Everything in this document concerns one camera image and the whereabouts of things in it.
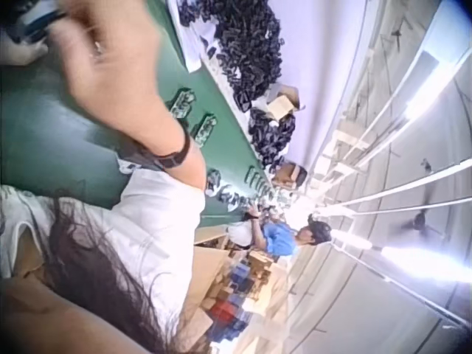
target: blue shirt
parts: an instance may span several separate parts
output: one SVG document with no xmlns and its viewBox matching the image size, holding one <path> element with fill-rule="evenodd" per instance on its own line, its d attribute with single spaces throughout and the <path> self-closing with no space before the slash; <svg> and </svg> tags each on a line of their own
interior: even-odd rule
<svg viewBox="0 0 472 354">
<path fill-rule="evenodd" d="M 296 243 L 292 231 L 285 223 L 267 223 L 263 227 L 267 241 L 267 253 L 273 256 L 289 256 L 294 253 Z"/>
</svg>

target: green conveyor belt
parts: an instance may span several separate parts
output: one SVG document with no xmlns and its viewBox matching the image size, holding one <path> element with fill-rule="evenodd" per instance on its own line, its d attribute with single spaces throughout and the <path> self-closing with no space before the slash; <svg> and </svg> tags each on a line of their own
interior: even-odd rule
<svg viewBox="0 0 472 354">
<path fill-rule="evenodd" d="M 179 89 L 190 88 L 197 97 L 190 113 L 190 129 L 206 113 L 218 124 L 202 151 L 208 168 L 217 168 L 223 179 L 248 193 L 244 184 L 249 166 L 257 166 L 243 132 L 210 73 L 202 68 L 189 74 L 170 16 L 161 1 L 150 11 L 163 27 L 158 68 L 160 95 L 172 100 Z M 47 57 L 26 68 L 1 68 L 1 182 L 40 195 L 59 193 L 86 203 L 111 207 L 128 180 L 119 173 L 114 151 L 121 136 L 87 117 L 67 94 L 60 60 L 52 49 Z M 240 213 L 207 199 L 202 226 L 237 221 Z"/>
</svg>

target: worker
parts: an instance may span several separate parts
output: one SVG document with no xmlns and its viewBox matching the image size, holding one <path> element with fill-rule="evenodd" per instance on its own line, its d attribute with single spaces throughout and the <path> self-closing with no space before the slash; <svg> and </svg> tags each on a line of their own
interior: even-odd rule
<svg viewBox="0 0 472 354">
<path fill-rule="evenodd" d="M 295 232 L 282 220 L 264 218 L 255 205 L 251 205 L 244 221 L 227 228 L 229 239 L 243 249 L 254 246 L 273 257 L 292 255 L 297 246 L 331 241 L 331 227 L 322 221 L 308 218 L 308 225 Z"/>
<path fill-rule="evenodd" d="M 61 4 L 68 17 L 49 32 L 73 97 L 163 171 L 136 170 L 111 210 L 1 186 L 0 352 L 176 353 L 204 159 L 158 94 L 145 2 Z"/>
</svg>

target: wrist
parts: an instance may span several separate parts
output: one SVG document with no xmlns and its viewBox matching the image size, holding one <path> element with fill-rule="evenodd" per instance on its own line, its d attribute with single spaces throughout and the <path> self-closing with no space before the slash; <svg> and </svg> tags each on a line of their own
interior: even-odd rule
<svg viewBox="0 0 472 354">
<path fill-rule="evenodd" d="M 143 109 L 143 124 L 132 136 L 157 156 L 166 156 L 182 150 L 185 134 L 172 117 L 160 97 Z"/>
</svg>

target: ceiling light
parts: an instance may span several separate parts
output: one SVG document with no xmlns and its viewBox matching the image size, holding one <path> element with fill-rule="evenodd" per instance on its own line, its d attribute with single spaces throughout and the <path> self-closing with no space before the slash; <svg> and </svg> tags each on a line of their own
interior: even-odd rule
<svg viewBox="0 0 472 354">
<path fill-rule="evenodd" d="M 414 120 L 423 115 L 454 78 L 456 72 L 455 67 L 448 63 L 437 66 L 406 105 L 405 117 Z"/>
<path fill-rule="evenodd" d="M 443 254 L 425 249 L 384 247 L 382 255 L 414 277 L 443 281 L 472 282 L 472 268 L 467 268 Z"/>
<path fill-rule="evenodd" d="M 365 238 L 344 232 L 341 230 L 331 230 L 331 236 L 342 243 L 346 243 L 349 246 L 354 246 L 358 249 L 371 249 L 372 244 Z"/>
</svg>

